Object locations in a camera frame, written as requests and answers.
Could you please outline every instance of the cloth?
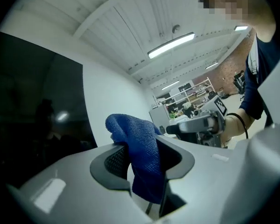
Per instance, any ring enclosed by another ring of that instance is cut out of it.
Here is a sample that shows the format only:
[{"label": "cloth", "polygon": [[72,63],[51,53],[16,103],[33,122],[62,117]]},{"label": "cloth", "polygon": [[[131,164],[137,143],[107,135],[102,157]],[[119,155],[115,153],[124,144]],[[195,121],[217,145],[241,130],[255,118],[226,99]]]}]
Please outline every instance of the cloth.
[{"label": "cloth", "polygon": [[249,70],[248,58],[246,60],[245,98],[240,108],[244,109],[254,119],[260,119],[262,112],[265,111],[267,115],[266,126],[269,126],[273,121],[257,89],[280,60],[280,0],[267,1],[275,17],[276,31],[270,42],[262,42],[257,38],[259,54],[259,71],[257,77]]},{"label": "cloth", "polygon": [[114,142],[125,142],[129,147],[135,174],[133,192],[151,203],[160,204],[165,176],[161,172],[155,134],[161,135],[161,132],[152,122],[126,114],[112,114],[105,124]]}]

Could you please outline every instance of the ceiling light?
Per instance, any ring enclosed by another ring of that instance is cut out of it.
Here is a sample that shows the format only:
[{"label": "ceiling light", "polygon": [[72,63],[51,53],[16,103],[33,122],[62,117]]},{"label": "ceiling light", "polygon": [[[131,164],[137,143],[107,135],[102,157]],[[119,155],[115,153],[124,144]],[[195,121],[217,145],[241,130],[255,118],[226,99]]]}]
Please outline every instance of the ceiling light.
[{"label": "ceiling light", "polygon": [[175,81],[174,83],[172,83],[172,84],[170,84],[170,85],[167,85],[167,86],[166,86],[166,87],[164,87],[164,88],[162,88],[162,91],[163,91],[164,89],[166,89],[166,88],[168,88],[168,87],[170,87],[170,86],[172,86],[172,85],[176,84],[176,83],[179,83],[179,80],[178,80],[178,81]]},{"label": "ceiling light", "polygon": [[63,121],[65,121],[68,117],[69,117],[69,113],[66,112],[66,111],[62,111],[62,112],[60,112],[59,114],[57,114],[56,120],[57,120],[58,122],[63,122]]},{"label": "ceiling light", "polygon": [[236,26],[234,28],[235,31],[242,31],[242,30],[246,30],[248,28],[248,26]]},{"label": "ceiling light", "polygon": [[165,44],[162,44],[161,46],[157,47],[156,49],[151,50],[150,52],[148,52],[148,56],[150,59],[153,59],[154,57],[158,56],[159,54],[162,54],[165,51],[168,51],[185,42],[193,40],[194,37],[195,37],[195,33],[193,33],[193,32],[180,36],[180,37],[177,37]]},{"label": "ceiling light", "polygon": [[210,67],[212,67],[212,66],[214,66],[214,65],[217,65],[218,63],[219,63],[219,62],[213,63],[212,65],[206,67],[206,69],[208,69],[208,68],[210,68]]}]

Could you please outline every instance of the black cable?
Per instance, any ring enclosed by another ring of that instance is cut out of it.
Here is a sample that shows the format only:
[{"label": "black cable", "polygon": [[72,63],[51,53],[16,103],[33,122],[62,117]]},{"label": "black cable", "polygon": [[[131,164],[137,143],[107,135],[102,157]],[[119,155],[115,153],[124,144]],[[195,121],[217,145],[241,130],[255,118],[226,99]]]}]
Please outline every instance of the black cable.
[{"label": "black cable", "polygon": [[233,116],[237,117],[237,118],[241,121],[241,123],[242,123],[242,125],[243,125],[243,127],[244,127],[244,130],[245,130],[245,133],[246,133],[246,139],[248,139],[248,138],[249,138],[249,136],[248,136],[248,131],[247,131],[247,127],[246,127],[246,125],[245,125],[243,119],[242,119],[238,114],[236,114],[236,113],[229,113],[229,114],[227,114],[227,115],[233,115]]}]

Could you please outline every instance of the person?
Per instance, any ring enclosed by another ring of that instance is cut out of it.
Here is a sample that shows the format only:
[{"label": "person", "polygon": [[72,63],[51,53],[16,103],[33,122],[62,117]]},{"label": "person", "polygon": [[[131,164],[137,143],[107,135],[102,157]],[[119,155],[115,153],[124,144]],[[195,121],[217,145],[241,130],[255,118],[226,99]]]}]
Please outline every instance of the person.
[{"label": "person", "polygon": [[[280,0],[200,0],[204,8],[223,10],[229,19],[242,22],[256,31],[258,67],[252,73],[246,60],[245,98],[236,112],[249,128],[263,111],[267,114],[266,126],[272,118],[265,106],[258,87],[280,60]],[[235,116],[226,117],[226,128],[221,134],[222,142],[244,133],[244,127]]]}]

